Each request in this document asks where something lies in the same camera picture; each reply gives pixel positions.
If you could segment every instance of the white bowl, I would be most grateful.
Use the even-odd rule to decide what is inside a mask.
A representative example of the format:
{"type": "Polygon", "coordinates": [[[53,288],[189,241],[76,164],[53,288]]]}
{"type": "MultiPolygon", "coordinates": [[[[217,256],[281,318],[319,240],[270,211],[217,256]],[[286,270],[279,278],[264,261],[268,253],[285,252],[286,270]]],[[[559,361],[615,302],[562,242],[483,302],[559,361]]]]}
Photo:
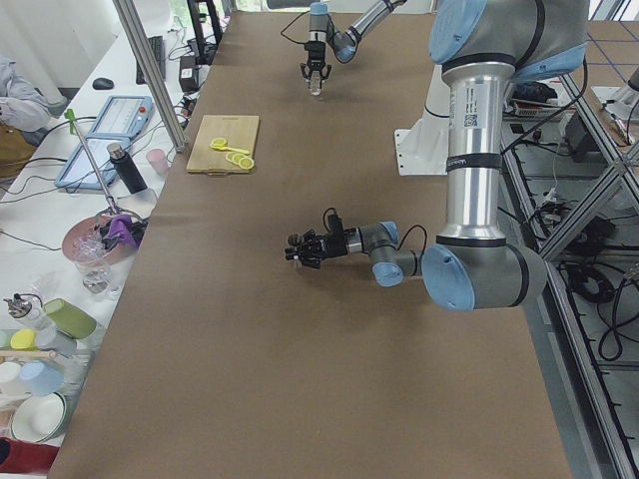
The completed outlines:
{"type": "Polygon", "coordinates": [[[11,433],[21,441],[42,442],[61,432],[67,404],[58,393],[32,396],[24,401],[11,420],[11,433]]]}

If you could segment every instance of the red object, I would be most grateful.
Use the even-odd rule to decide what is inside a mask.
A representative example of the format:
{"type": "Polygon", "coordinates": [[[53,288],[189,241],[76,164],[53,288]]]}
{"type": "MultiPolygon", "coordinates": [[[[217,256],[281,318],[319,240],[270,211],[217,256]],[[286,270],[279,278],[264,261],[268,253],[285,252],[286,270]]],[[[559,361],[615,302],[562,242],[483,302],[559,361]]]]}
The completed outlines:
{"type": "Polygon", "coordinates": [[[47,474],[60,448],[0,437],[0,472],[47,474]]]}

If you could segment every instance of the blue cup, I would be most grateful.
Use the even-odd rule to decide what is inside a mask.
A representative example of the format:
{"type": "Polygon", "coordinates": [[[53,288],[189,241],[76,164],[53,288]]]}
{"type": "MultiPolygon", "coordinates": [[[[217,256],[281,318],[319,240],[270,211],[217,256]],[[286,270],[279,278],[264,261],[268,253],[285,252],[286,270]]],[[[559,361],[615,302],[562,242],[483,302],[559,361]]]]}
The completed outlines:
{"type": "Polygon", "coordinates": [[[64,373],[57,366],[37,359],[22,366],[20,379],[29,386],[34,396],[46,396],[60,389],[64,373]]]}

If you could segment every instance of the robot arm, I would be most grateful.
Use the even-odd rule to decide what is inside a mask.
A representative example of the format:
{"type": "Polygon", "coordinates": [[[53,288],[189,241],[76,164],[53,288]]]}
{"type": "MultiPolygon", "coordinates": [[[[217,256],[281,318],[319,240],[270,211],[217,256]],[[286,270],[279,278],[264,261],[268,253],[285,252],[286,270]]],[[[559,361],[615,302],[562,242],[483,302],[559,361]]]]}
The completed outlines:
{"type": "Polygon", "coordinates": [[[430,56],[450,87],[446,227],[420,266],[446,309],[515,306],[545,286],[543,259],[507,244],[497,224],[501,105],[509,83],[582,64],[587,16],[587,0],[445,0],[437,12],[430,56]]]}
{"type": "Polygon", "coordinates": [[[306,63],[301,63],[302,76],[309,84],[312,95],[319,95],[323,82],[330,75],[331,66],[326,63],[328,44],[341,63],[347,63],[355,56],[359,42],[374,29],[379,22],[407,0],[378,0],[363,13],[345,32],[337,29],[328,14],[325,3],[311,4],[309,40],[304,48],[309,52],[306,63]]]}
{"type": "Polygon", "coordinates": [[[324,214],[326,235],[309,230],[303,235],[291,235],[285,249],[288,260],[303,266],[320,269],[323,260],[344,256],[352,252],[367,254],[372,263],[372,273],[381,286],[400,284],[406,276],[421,275],[421,254],[415,251],[399,251],[397,226],[393,222],[345,230],[335,208],[324,214]]]}

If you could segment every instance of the yellow cup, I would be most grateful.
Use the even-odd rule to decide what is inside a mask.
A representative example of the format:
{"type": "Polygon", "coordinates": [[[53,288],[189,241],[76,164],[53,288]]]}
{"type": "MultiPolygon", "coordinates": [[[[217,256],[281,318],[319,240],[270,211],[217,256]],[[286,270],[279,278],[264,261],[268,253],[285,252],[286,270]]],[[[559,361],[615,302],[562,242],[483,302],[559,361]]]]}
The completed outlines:
{"type": "Polygon", "coordinates": [[[11,348],[16,351],[36,351],[36,335],[37,331],[33,329],[20,329],[11,336],[11,348]]]}

